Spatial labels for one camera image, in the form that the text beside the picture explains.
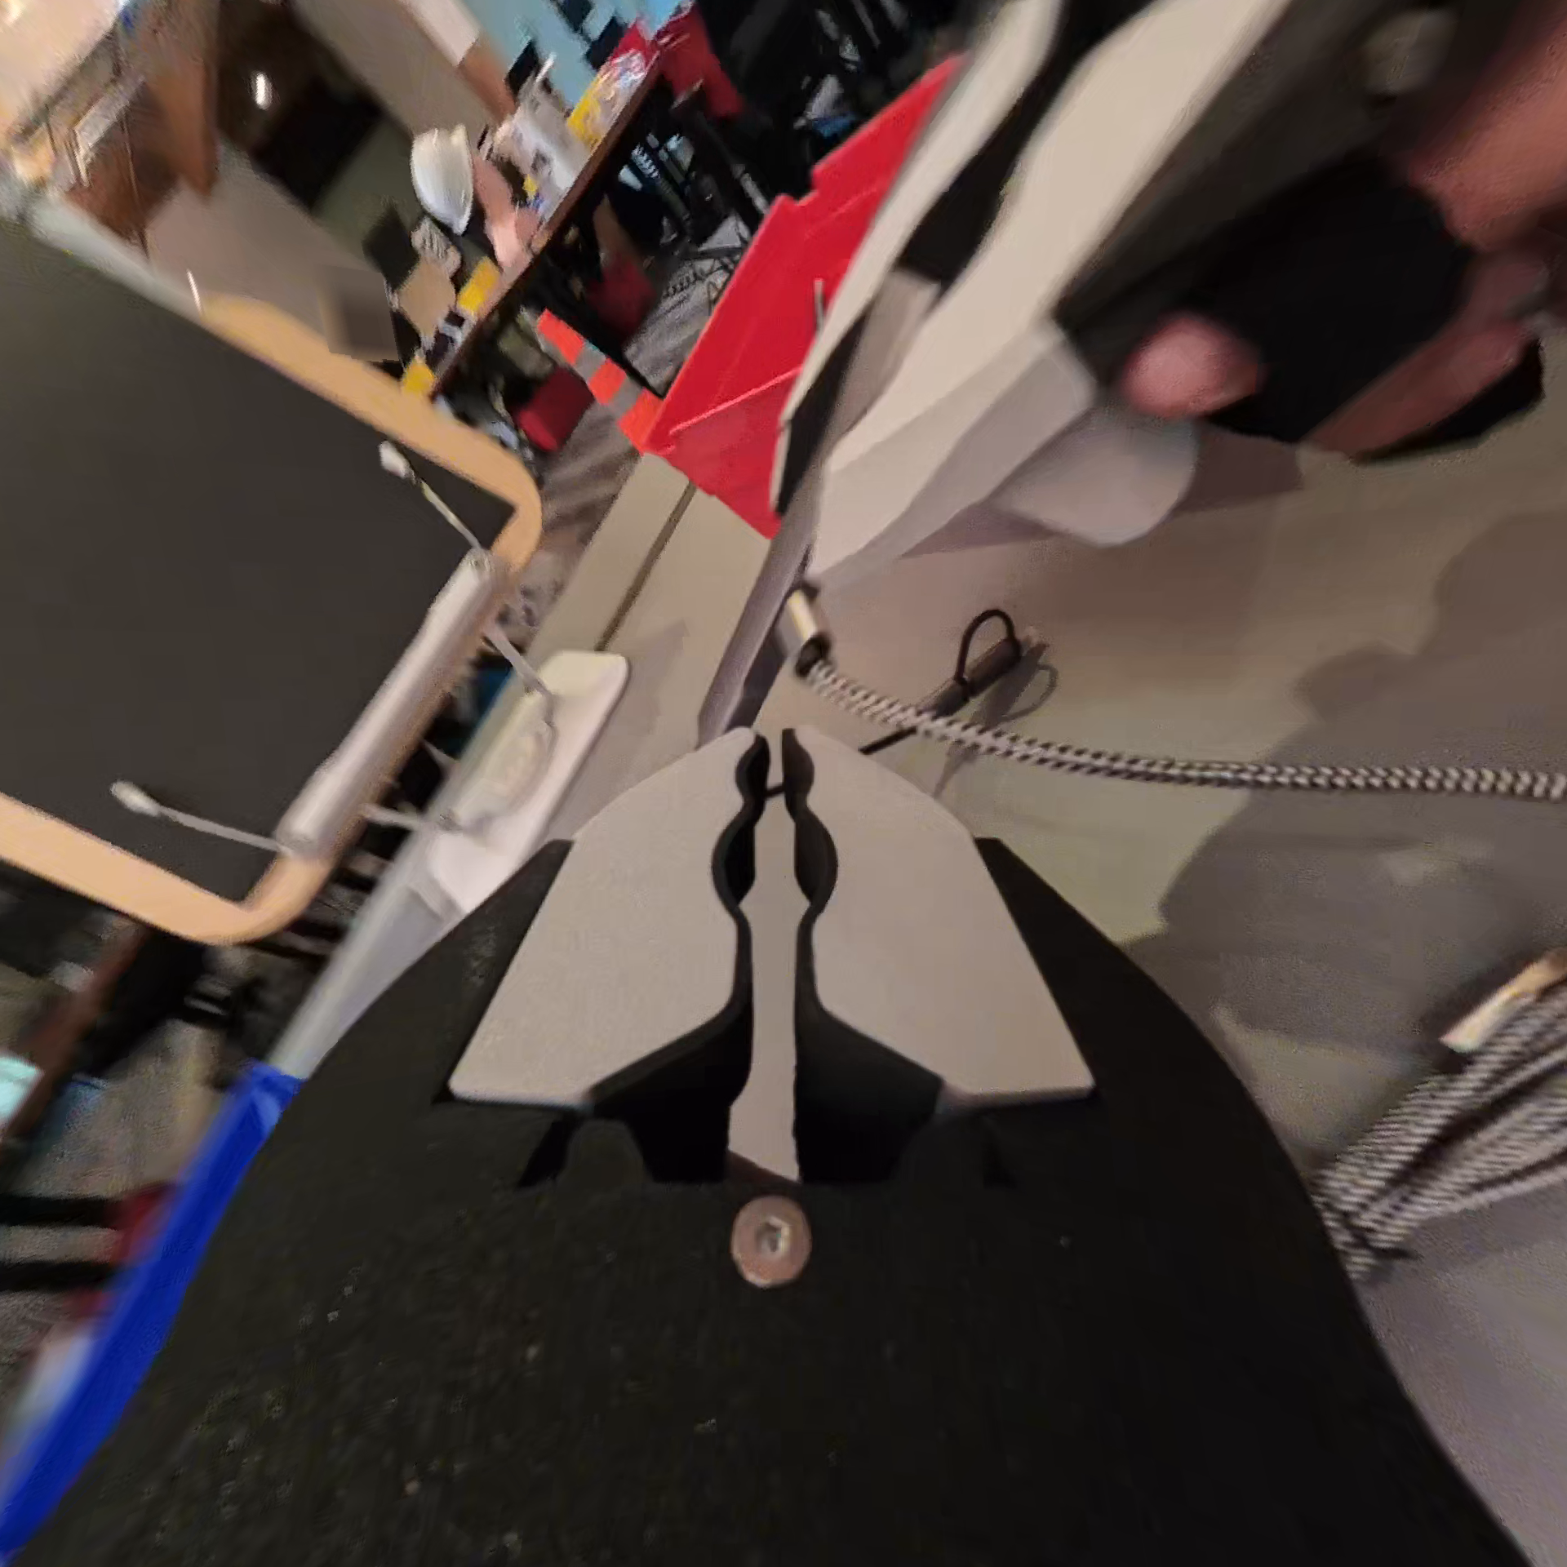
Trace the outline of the long wooden table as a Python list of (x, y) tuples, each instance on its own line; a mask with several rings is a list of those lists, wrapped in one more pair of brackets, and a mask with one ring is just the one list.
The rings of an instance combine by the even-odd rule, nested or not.
[(437, 363), (424, 352), (410, 361), (401, 387), (418, 397), (436, 399), (459, 374), (468, 348), (503, 316), (511, 316), (524, 299), (543, 304), (591, 340), (609, 358), (643, 379), (625, 358), (625, 335), (610, 332), (604, 316), (591, 311), (588, 298), (573, 301), (558, 249), (563, 237), (581, 231), (597, 236), (594, 219), (610, 203), (610, 187), (632, 157), (632, 148), (651, 128), (654, 108), (671, 105), (671, 95), (658, 68), (643, 74), (635, 90), (617, 110), (609, 131), (588, 149), (570, 123), (550, 138), (539, 108), (519, 107), (498, 128), (473, 144), (475, 205), (468, 228), (455, 234), (437, 226), (452, 244), (463, 239), (485, 244), (485, 257), (496, 275), (477, 314), (450, 343)]

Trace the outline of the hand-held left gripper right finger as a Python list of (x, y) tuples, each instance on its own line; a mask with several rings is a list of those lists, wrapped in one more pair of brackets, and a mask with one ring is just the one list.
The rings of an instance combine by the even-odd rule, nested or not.
[(862, 1117), (1077, 1101), (1094, 1076), (983, 859), (938, 800), (819, 729), (782, 737), (806, 902), (793, 1044)]

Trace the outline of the wood-framed black board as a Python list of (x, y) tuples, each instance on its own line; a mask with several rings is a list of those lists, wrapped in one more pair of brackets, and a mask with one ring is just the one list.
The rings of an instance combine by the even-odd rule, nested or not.
[(130, 275), (3, 221), (3, 864), (243, 946), (321, 892), (540, 497), (290, 316)]

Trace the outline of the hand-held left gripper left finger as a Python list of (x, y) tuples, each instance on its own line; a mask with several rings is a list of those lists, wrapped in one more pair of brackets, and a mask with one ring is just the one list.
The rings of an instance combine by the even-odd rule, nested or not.
[(472, 1104), (589, 1106), (720, 1022), (751, 978), (752, 730), (617, 796), (571, 840), (447, 1081)]

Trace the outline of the grey desk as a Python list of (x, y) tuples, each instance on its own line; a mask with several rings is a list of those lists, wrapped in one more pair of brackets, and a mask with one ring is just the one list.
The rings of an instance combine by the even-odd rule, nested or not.
[[(560, 463), (558, 526), (524, 580), (542, 657), (632, 667), (558, 809), (578, 827), (695, 737), (762, 562), (666, 467)], [(1188, 508), (1111, 551), (961, 520), (832, 618), (850, 672), (934, 678), (963, 614), (1035, 627), (983, 701), (1027, 735), (1275, 763), (1564, 766), (1564, 358), (1541, 407), (1479, 448), (1299, 477), (1216, 440)], [(1479, 802), (1311, 802), (1048, 781), (999, 761), (891, 768), (1002, 840), (1116, 939), (1224, 1053), (1316, 1174), (1436, 1063), (1436, 1034), (1564, 944), (1564, 825)], [(1371, 1285), (1381, 1344), (1531, 1564), (1564, 1564), (1564, 1191), (1440, 1223)]]

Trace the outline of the red storage bin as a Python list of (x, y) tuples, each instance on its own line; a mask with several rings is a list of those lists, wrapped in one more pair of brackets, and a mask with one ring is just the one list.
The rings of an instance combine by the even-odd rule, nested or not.
[(965, 58), (942, 61), (780, 198), (746, 247), (638, 450), (774, 539), (782, 414), (852, 259)]

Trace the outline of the person's right hand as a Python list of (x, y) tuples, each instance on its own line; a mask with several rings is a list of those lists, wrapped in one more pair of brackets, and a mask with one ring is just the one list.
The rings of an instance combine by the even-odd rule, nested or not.
[(1542, 396), (1564, 188), (1564, 4), (1523, 4), (1462, 100), (1234, 229), (1116, 392), (1351, 461), (1479, 440)]

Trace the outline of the blue storage bin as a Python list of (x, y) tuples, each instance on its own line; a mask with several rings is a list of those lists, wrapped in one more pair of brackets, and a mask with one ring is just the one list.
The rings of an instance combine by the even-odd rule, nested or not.
[(227, 1205), (302, 1088), (299, 1076), (263, 1063), (241, 1075), (173, 1186), (165, 1217), (109, 1287), (85, 1346), (68, 1352), (42, 1411), (23, 1421), (3, 1462), (3, 1564), (16, 1563), (147, 1380)]

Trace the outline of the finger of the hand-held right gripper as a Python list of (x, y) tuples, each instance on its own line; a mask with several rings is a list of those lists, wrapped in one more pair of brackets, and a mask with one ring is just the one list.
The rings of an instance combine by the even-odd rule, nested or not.
[(793, 383), (775, 510), (798, 508), (837, 443), (891, 391), (935, 304), (974, 260), (1064, 81), (1066, 6), (997, 4), (894, 175)]
[(819, 476), (816, 578), (858, 578), (942, 531), (1100, 404), (1102, 379), (1056, 321), (1063, 290), (1281, 4), (1142, 4), (1103, 35), (1066, 6), (1066, 81), (891, 389)]

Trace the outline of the orange traffic cone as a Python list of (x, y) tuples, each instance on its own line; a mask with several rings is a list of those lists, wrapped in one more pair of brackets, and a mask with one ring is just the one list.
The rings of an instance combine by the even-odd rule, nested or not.
[(632, 448), (650, 453), (663, 414), (663, 401), (656, 392), (555, 312), (537, 312), (534, 330), (558, 363), (588, 387)]

